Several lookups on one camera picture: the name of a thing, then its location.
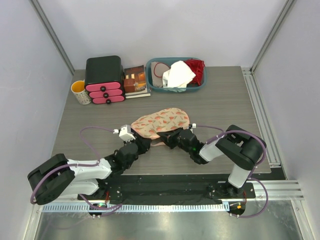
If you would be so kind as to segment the pink mesh laundry bag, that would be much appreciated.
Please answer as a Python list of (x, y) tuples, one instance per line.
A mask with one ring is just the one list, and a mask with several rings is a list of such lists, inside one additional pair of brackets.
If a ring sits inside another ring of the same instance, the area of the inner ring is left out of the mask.
[(179, 128), (188, 129), (189, 124), (189, 116), (184, 110), (171, 107), (144, 115), (130, 126), (138, 135), (153, 142), (160, 138), (158, 132), (169, 132)]

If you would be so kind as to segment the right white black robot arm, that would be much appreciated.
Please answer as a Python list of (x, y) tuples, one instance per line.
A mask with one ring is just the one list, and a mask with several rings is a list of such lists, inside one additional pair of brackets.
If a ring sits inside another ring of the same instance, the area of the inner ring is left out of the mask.
[(199, 165), (205, 165), (222, 155), (230, 159), (233, 168), (222, 187), (222, 194), (233, 198), (243, 194), (247, 179), (266, 157), (265, 141), (236, 125), (230, 125), (226, 131), (205, 143), (199, 141), (191, 129), (178, 128), (157, 134), (166, 146), (180, 148)]

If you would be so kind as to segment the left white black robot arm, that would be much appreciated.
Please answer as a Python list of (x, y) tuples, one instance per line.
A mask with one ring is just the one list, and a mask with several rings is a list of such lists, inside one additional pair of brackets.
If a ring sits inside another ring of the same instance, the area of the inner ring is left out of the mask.
[(27, 179), (30, 203), (46, 205), (60, 196), (87, 195), (100, 200), (107, 192), (103, 180), (122, 175), (151, 147), (149, 139), (135, 139), (99, 160), (79, 161), (58, 153), (32, 170)]

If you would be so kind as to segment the white cloth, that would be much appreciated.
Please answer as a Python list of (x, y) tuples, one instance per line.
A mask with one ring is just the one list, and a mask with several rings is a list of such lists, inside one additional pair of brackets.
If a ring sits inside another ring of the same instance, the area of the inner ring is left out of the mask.
[(196, 74), (182, 60), (173, 63), (169, 70), (162, 75), (162, 84), (164, 88), (186, 88)]

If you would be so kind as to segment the stack of books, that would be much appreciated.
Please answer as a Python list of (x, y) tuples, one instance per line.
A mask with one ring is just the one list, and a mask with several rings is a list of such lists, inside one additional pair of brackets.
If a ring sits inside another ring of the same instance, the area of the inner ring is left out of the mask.
[(151, 95), (143, 65), (125, 68), (123, 72), (123, 87), (126, 99), (149, 97)]

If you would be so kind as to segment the grey cloth with red loop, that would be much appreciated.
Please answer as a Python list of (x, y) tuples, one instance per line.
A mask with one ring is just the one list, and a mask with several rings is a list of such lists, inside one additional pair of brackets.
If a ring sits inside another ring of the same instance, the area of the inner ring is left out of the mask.
[(159, 61), (151, 62), (151, 83), (156, 88), (162, 88), (163, 84), (163, 74), (170, 69), (170, 66)]

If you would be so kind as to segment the red garment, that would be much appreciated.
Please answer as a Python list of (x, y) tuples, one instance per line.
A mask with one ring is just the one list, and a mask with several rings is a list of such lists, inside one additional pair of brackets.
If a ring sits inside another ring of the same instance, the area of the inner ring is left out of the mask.
[(191, 71), (195, 74), (195, 77), (190, 82), (196, 86), (202, 85), (202, 79), (205, 69), (205, 63), (203, 60), (190, 58), (184, 61), (186, 65), (191, 69)]

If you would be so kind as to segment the teal plastic basket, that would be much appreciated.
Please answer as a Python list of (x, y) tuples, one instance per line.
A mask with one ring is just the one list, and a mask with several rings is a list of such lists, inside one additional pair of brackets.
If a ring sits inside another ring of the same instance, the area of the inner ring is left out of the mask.
[(146, 65), (145, 65), (145, 79), (146, 79), (146, 84), (149, 88), (151, 88), (153, 91), (155, 92), (168, 92), (168, 93), (187, 93), (187, 92), (196, 92), (200, 89), (202, 89), (206, 83), (207, 83), (207, 68), (206, 66), (204, 66), (203, 69), (203, 74), (202, 74), (202, 79), (200, 82), (200, 85), (192, 85), (191, 83), (189, 83), (187, 85), (187, 87), (185, 88), (163, 88), (163, 87), (157, 87), (153, 84), (153, 78), (152, 78), (152, 73), (154, 72), (153, 68), (151, 67), (153, 62), (159, 62), (159, 63), (163, 63), (168, 65), (169, 67), (177, 62), (177, 61), (186, 61), (188, 59), (195, 59), (195, 60), (199, 60), (196, 57), (156, 57), (156, 58), (152, 58), (150, 59)]

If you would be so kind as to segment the black pink drawer organizer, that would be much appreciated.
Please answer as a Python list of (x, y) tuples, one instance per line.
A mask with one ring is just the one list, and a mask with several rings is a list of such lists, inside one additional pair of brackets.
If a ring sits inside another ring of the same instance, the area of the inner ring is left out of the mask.
[(125, 90), (121, 58), (111, 55), (87, 59), (84, 86), (96, 105), (123, 102)]

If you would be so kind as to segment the yellow inside patterned mug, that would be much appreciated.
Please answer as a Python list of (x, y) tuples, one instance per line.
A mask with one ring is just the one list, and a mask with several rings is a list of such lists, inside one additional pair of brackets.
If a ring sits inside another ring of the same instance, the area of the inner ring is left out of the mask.
[(92, 102), (87, 90), (85, 89), (84, 80), (75, 81), (71, 85), (70, 90), (81, 105), (88, 105)]

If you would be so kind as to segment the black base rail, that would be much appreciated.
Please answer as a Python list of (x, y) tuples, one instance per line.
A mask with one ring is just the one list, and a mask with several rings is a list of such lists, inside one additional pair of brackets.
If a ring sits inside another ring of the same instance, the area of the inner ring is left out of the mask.
[(98, 191), (85, 198), (115, 205), (209, 205), (256, 197), (252, 183), (233, 189), (226, 174), (119, 175), (98, 185)]

